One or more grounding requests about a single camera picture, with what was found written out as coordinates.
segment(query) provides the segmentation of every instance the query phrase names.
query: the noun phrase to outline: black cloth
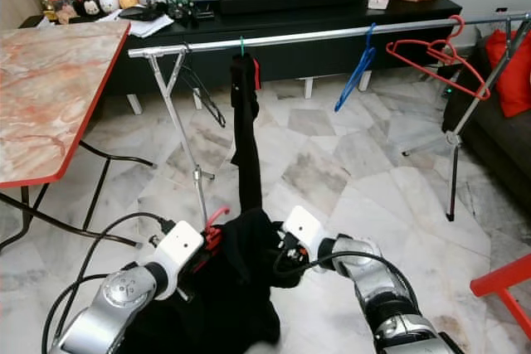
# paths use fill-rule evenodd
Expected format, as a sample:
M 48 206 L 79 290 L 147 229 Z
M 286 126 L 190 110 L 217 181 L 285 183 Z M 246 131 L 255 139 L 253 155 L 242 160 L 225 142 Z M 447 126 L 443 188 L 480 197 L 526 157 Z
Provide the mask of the black cloth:
M 278 342 L 280 322 L 270 287 L 294 287 L 299 275 L 274 276 L 280 238 L 263 210 L 248 211 L 220 228 L 221 251 L 188 280 L 192 301 L 175 293 L 150 303 L 128 327 L 120 354 L 237 354 L 256 342 Z M 287 262 L 280 269 L 294 266 Z
M 256 100 L 255 62 L 249 55 L 232 57 L 231 105 L 234 108 L 236 152 L 231 162 L 240 168 L 241 212 L 262 208 L 260 161 L 253 122 L 260 109 Z

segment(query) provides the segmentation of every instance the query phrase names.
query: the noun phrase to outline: metal clothes rail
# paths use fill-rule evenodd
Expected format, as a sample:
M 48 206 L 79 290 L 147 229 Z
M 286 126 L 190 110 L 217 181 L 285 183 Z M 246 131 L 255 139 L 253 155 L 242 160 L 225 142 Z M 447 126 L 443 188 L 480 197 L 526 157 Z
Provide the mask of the metal clothes rail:
M 514 38 L 511 38 L 511 23 L 520 21 L 520 28 L 517 31 L 517 34 Z M 510 59 L 518 50 L 520 44 L 526 37 L 526 35 L 531 31 L 531 12 L 524 13 L 510 13 L 504 14 L 503 16 L 491 16 L 476 18 L 469 21 L 465 21 L 465 25 L 479 25 L 486 23 L 494 22 L 505 22 L 505 30 L 507 34 L 507 50 L 504 56 L 501 58 L 499 64 L 493 69 L 492 74 L 485 81 L 485 85 L 480 90 L 480 96 L 485 93 L 492 85 L 495 84 L 499 76 L 503 73 L 507 64 L 509 64 Z M 409 31 L 418 31 L 423 29 L 431 28 L 442 28 L 442 27 L 454 27 L 460 25 L 460 22 L 454 19 L 441 19 L 441 20 L 430 20 L 422 22 L 404 22 L 398 24 L 387 24 L 376 26 L 373 29 L 373 35 L 383 34 L 383 33 L 394 33 L 394 32 L 409 32 Z M 200 51 L 219 51 L 226 50 L 231 48 L 240 48 L 244 47 L 260 47 L 260 46 L 277 46 L 277 45 L 286 45 L 290 43 L 301 43 L 308 41 L 326 41 L 331 39 L 341 39 L 346 37 L 354 36 L 363 36 L 366 35 L 371 27 L 356 27 L 349 29 L 338 29 L 332 31 L 321 31 L 321 32 L 306 32 L 306 33 L 297 33 L 292 35 L 281 35 L 281 36 L 266 36 L 266 37 L 257 37 L 249 39 L 236 39 L 232 41 L 214 41 L 207 43 L 191 43 L 191 44 L 182 44 L 175 46 L 156 46 L 156 47 L 145 47 L 140 49 L 129 50 L 129 57 L 131 58 L 146 58 L 149 61 L 149 64 L 153 70 L 155 80 L 157 81 L 158 87 L 160 89 L 163 100 L 168 108 L 170 117 L 172 118 L 173 124 L 177 131 L 181 134 L 183 139 L 184 152 L 188 157 L 188 161 L 191 163 L 193 172 L 194 185 L 197 189 L 197 196 L 199 204 L 201 207 L 203 224 L 207 223 L 207 210 L 204 201 L 204 195 L 202 191 L 202 179 L 204 177 L 213 179 L 214 175 L 211 173 L 204 172 L 201 167 L 195 162 L 192 151 L 188 143 L 186 133 L 184 131 L 183 124 L 181 119 L 178 116 L 178 112 L 173 106 L 171 100 L 171 94 L 173 87 L 178 78 L 179 71 L 183 66 L 184 59 L 187 53 L 190 52 L 200 52 Z M 178 54 L 178 58 L 175 61 L 172 74 L 168 80 L 168 83 L 165 82 L 160 67 L 158 66 L 158 57 L 169 56 Z M 456 174 L 457 174 L 457 161 L 458 161 L 458 148 L 461 144 L 460 132 L 465 127 L 466 123 L 474 113 L 477 108 L 480 100 L 475 98 L 472 101 L 470 107 L 466 110 L 461 121 L 458 123 L 457 127 L 450 132 L 446 132 L 446 141 L 452 146 L 451 157 L 453 162 L 450 162 L 450 171 L 449 171 L 449 197 L 448 204 L 446 208 L 446 216 L 448 220 L 454 220 L 454 211 L 455 211 L 455 185 L 456 185 Z
M 493 22 L 506 22 L 507 19 L 511 21 L 525 21 L 531 18 L 531 12 L 506 14 L 502 17 L 484 17 L 474 20 L 465 21 L 465 25 L 479 25 Z M 373 35 L 382 33 L 394 32 L 408 32 L 419 31 L 422 29 L 454 27 L 459 25 L 459 22 L 451 19 L 420 21 L 420 22 L 404 22 L 399 24 L 387 24 L 375 26 Z M 150 56 L 168 56 L 172 54 L 180 54 L 182 52 L 199 52 L 199 51 L 217 51 L 240 47 L 243 43 L 244 47 L 262 47 L 262 46 L 277 46 L 288 45 L 290 43 L 301 43 L 305 41 L 327 41 L 330 39 L 342 39 L 345 37 L 363 36 L 366 35 L 369 27 L 358 27 L 348 29 L 336 29 L 332 31 L 320 32 L 306 32 L 295 33 L 293 35 L 281 36 L 266 36 L 244 39 L 243 41 L 237 39 L 233 41 L 212 41 L 208 43 L 190 43 L 188 45 L 175 46 L 156 46 L 145 47 L 142 49 L 129 50 L 129 57 L 131 58 L 149 58 Z

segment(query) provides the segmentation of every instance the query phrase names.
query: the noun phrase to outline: red table edge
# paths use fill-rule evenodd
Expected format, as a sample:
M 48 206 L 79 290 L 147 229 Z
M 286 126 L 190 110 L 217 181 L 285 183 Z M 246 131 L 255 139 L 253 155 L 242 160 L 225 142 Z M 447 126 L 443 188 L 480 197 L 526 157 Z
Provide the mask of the red table edge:
M 107 84 L 107 80 L 109 79 L 110 73 L 112 72 L 114 68 L 114 64 L 116 63 L 116 60 L 118 59 L 118 56 L 120 52 L 122 51 L 122 48 L 124 47 L 125 40 L 127 39 L 130 28 L 131 28 L 131 24 L 129 23 L 127 28 L 124 31 L 124 35 L 120 39 L 120 42 L 118 44 L 118 47 L 116 48 L 116 51 L 114 52 L 114 56 L 109 63 L 109 67 L 107 68 L 107 71 L 105 72 L 105 75 L 103 79 L 101 80 L 100 86 L 98 87 L 98 90 L 96 91 L 96 94 L 94 98 L 92 99 L 92 103 L 90 103 L 90 106 L 87 109 L 85 118 L 83 119 L 83 122 L 81 122 L 80 128 L 78 129 L 77 134 L 75 135 L 74 140 L 72 141 L 70 150 L 66 154 L 65 159 L 63 163 L 61 164 L 61 167 L 59 167 L 59 170 L 47 177 L 31 178 L 29 180 L 18 180 L 15 182 L 0 182 L 0 188 L 36 186 L 36 185 L 46 184 L 48 182 L 58 182 L 59 180 L 61 180 L 61 178 L 66 173 L 66 169 L 70 166 L 70 162 L 72 158 L 74 157 L 74 153 L 76 152 L 76 149 L 79 146 L 79 142 L 81 141 L 81 138 L 83 137 L 83 133 L 85 132 L 85 129 L 87 125 L 89 124 L 90 118 L 92 117 L 92 113 L 94 112 L 94 109 L 96 108 L 96 105 L 98 104 L 98 101 L 100 100 L 101 93 L 103 92 L 103 89 L 105 85 Z

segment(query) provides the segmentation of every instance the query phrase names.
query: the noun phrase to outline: paper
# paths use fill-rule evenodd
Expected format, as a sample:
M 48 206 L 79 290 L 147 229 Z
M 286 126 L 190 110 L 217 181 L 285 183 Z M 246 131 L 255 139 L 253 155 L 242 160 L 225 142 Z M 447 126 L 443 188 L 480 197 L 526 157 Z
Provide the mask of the paper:
M 166 14 L 149 22 L 131 20 L 129 34 L 144 38 L 153 35 L 155 32 L 158 32 L 171 24 L 173 24 L 173 20 Z
M 46 27 L 53 27 L 55 24 L 53 22 L 50 22 L 48 17 L 43 17 L 41 19 L 41 22 L 37 24 L 37 28 L 46 28 Z
M 106 22 L 106 21 L 117 21 L 121 18 L 119 18 L 119 14 L 122 12 L 122 10 L 116 10 L 115 12 L 112 12 L 106 17 L 100 18 L 98 22 Z M 153 21 L 135 21 L 135 20 L 127 20 L 131 22 L 131 28 L 129 29 L 130 35 L 135 35 L 138 37 L 148 37 L 153 35 L 155 32 L 160 31 L 164 27 L 167 27 L 168 25 L 173 24 L 173 20 L 168 17 L 166 14 L 162 15 L 161 17 L 157 18 Z

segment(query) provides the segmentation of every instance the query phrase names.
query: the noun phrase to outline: sofa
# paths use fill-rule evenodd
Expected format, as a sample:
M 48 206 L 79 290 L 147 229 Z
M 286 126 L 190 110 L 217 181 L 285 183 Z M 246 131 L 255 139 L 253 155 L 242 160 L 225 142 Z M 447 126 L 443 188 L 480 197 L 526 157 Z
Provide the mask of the sofa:
M 479 40 L 468 59 L 484 79 L 492 71 L 486 41 Z M 461 71 L 457 82 L 473 91 L 477 89 L 477 79 L 467 69 Z M 491 91 L 490 99 L 480 102 L 461 137 L 466 147 L 474 151 L 531 212 L 531 110 L 505 118 L 499 94 L 496 89 Z M 472 99 L 459 90 L 451 93 L 444 113 L 443 131 L 455 128 Z

